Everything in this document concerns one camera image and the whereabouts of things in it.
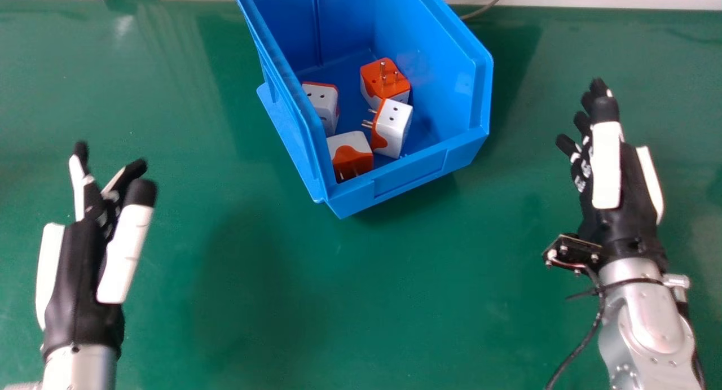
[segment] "wire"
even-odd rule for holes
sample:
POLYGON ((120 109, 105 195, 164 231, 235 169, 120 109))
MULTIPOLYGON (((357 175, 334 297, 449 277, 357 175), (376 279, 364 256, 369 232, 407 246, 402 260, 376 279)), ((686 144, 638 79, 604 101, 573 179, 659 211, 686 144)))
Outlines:
MULTIPOLYGON (((591 281, 594 283, 594 286, 598 289, 601 287, 601 284, 599 282, 599 277, 592 271, 592 269, 589 266, 586 266, 586 271, 591 279, 591 281)), ((604 307, 606 302, 606 294, 604 291, 599 292, 599 308, 596 311, 596 318, 594 318, 594 322, 591 324, 591 328, 589 329, 588 333, 582 339, 581 342, 575 347, 575 349, 567 356, 567 359, 564 359, 562 364, 557 367, 557 370, 552 375, 552 378, 549 379, 549 382, 547 382, 547 385, 545 385, 544 390, 552 390, 554 388, 554 385, 557 384, 557 381, 559 380, 559 377, 564 373, 565 370, 567 370, 567 367, 576 359, 579 354, 581 354, 582 351, 588 346, 589 342, 591 342, 591 339, 596 334, 596 331, 599 329, 599 324, 601 323, 601 319, 604 316, 604 307)))
POLYGON ((480 14, 484 14, 484 12, 491 9, 492 6, 494 6, 495 4, 498 4, 499 1, 500 0, 492 0, 488 4, 485 4, 484 6, 480 7, 479 9, 474 10, 474 12, 471 12, 471 14, 463 15, 461 17, 461 20, 464 20, 464 21, 470 20, 470 19, 473 19, 473 18, 479 16, 480 14))

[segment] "blue plastic bin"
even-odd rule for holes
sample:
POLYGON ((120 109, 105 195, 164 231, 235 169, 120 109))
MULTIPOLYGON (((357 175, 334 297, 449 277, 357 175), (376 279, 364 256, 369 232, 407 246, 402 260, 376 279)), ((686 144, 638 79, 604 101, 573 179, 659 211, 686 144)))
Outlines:
POLYGON ((312 199, 338 218, 471 163, 489 135, 493 61, 443 0, 237 0, 258 47, 258 96, 312 199), (341 184, 302 81, 335 84, 336 134, 372 120, 359 69, 390 58, 412 84, 402 157, 341 184))

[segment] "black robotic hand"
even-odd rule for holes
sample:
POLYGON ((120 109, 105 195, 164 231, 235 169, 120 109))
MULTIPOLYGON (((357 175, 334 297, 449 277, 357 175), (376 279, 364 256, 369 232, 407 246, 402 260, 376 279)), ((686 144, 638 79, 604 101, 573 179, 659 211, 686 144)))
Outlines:
POLYGON ((120 355, 121 304, 155 205, 155 184, 139 178, 147 170, 144 160, 122 168, 102 190, 87 163, 87 145, 79 142, 69 161, 76 221, 43 231, 36 312, 44 360, 56 349, 88 344, 120 355))
POLYGON ((598 271, 616 259, 643 257, 664 272, 666 257, 657 239, 664 204, 649 150, 624 142, 619 105, 602 79, 592 81, 581 103, 586 113, 574 118, 581 146, 563 134, 557 146, 570 159, 580 193, 578 238, 601 248, 594 262, 576 261, 598 271))

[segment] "robotic arm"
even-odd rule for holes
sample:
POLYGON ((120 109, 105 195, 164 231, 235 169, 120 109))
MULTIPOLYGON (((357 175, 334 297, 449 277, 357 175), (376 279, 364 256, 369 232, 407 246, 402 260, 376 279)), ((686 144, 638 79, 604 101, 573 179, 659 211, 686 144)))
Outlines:
POLYGON ((571 162, 583 220, 577 234, 560 235, 544 263, 587 275, 597 295, 592 330, 547 384, 591 341, 599 324, 599 351, 613 390, 703 390, 701 364, 689 322, 689 279, 668 274, 657 239, 664 202, 649 149, 624 141, 619 107, 601 79, 582 97, 574 123, 579 146, 559 135, 571 162))
POLYGON ((112 390, 126 300, 155 206, 156 186, 139 159, 99 189, 85 143, 69 170, 75 222, 47 224, 39 251, 36 313, 44 332, 42 383, 6 390, 112 390))

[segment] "gray cable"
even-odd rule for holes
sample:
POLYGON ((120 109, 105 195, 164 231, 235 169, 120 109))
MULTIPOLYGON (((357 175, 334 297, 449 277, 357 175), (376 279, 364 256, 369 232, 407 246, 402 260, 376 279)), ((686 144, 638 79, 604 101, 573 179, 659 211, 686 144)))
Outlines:
POLYGON ((460 18, 461 18, 461 20, 463 20, 463 21, 467 21, 467 20, 469 20, 469 19, 473 19, 474 17, 477 17, 477 16, 479 16, 480 14, 484 14, 484 12, 486 12, 486 11, 489 10, 489 9, 491 9, 492 6, 494 6, 495 4, 498 4, 499 1, 500 1, 500 0, 492 0, 492 1, 489 2, 488 4, 480 7, 480 9, 474 10, 474 12, 471 12, 471 14, 463 15, 463 16, 460 17, 460 18))

